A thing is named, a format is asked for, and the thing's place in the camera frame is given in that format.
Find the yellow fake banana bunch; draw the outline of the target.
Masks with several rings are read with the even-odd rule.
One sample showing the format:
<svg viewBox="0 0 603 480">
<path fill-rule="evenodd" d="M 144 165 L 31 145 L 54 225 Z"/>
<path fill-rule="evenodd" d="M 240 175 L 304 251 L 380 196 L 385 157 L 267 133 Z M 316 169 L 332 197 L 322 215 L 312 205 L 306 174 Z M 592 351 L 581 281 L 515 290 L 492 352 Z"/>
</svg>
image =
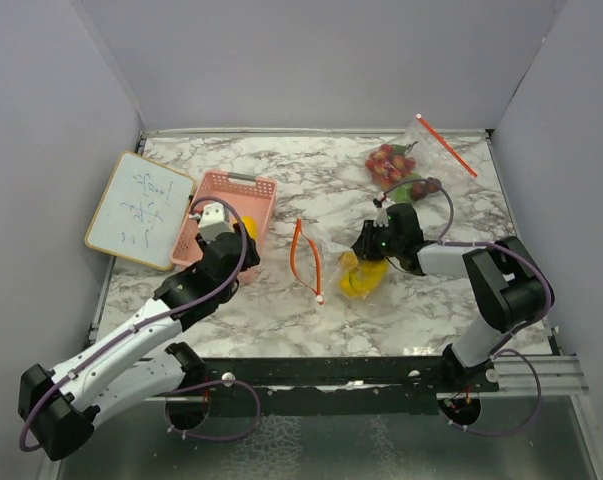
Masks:
<svg viewBox="0 0 603 480">
<path fill-rule="evenodd" d="M 341 264 L 341 276 L 338 281 L 339 291 L 351 299 L 365 298 L 376 290 L 388 270 L 388 262 L 353 261 Z"/>
</svg>

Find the zip bag with yellow fruit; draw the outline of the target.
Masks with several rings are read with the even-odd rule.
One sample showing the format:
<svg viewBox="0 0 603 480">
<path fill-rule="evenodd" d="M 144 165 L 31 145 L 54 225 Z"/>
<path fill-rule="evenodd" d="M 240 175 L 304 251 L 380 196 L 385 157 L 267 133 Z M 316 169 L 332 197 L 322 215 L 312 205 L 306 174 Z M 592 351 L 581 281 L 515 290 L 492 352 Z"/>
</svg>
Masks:
<svg viewBox="0 0 603 480">
<path fill-rule="evenodd" d="M 337 243 L 314 224 L 298 218 L 289 251 L 295 279 L 307 288 L 318 305 L 332 297 L 362 300 L 384 281 L 389 262 L 359 259 L 354 251 Z"/>
</svg>

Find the pink plastic basket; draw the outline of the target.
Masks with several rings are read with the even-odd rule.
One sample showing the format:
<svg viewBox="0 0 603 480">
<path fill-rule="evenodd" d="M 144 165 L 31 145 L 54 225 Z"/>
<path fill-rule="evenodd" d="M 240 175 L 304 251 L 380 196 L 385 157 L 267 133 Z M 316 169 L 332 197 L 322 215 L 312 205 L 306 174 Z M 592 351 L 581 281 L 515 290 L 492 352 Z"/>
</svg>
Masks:
<svg viewBox="0 0 603 480">
<path fill-rule="evenodd" d="M 172 263 L 186 267 L 202 257 L 197 243 L 231 232 L 238 220 L 245 223 L 259 254 L 263 253 L 277 194 L 273 179 L 210 170 L 204 173 L 183 221 L 171 254 Z"/>
</svg>

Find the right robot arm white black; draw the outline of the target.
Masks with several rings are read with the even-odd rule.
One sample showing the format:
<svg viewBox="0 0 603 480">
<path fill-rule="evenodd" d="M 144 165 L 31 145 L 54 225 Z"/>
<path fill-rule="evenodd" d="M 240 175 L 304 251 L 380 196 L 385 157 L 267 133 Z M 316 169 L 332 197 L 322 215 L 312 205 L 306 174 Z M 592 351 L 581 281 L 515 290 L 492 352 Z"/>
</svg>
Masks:
<svg viewBox="0 0 603 480">
<path fill-rule="evenodd" d="M 352 245 L 358 260 L 395 259 L 412 275 L 470 282 L 478 316 L 446 346 L 440 367 L 442 383 L 462 391 L 500 347 L 545 317 L 555 301 L 552 287 L 516 236 L 495 242 L 429 241 L 412 205 L 383 207 L 379 200 L 374 204 L 377 217 L 363 223 Z"/>
</svg>

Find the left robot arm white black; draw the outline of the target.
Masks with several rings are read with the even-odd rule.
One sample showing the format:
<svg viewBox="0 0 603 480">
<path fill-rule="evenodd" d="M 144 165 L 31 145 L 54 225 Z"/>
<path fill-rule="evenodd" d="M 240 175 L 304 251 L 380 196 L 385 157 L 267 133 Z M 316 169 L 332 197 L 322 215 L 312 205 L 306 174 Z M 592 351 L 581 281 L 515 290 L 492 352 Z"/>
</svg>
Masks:
<svg viewBox="0 0 603 480">
<path fill-rule="evenodd" d="M 143 400 L 217 386 L 205 362 L 175 339 L 229 302 L 239 273 L 259 262 L 255 241 L 241 228 L 220 233 L 203 244 L 198 261 L 166 277 L 109 335 L 50 369 L 27 369 L 17 407 L 23 421 L 20 450 L 43 450 L 61 460 L 107 420 Z"/>
</svg>

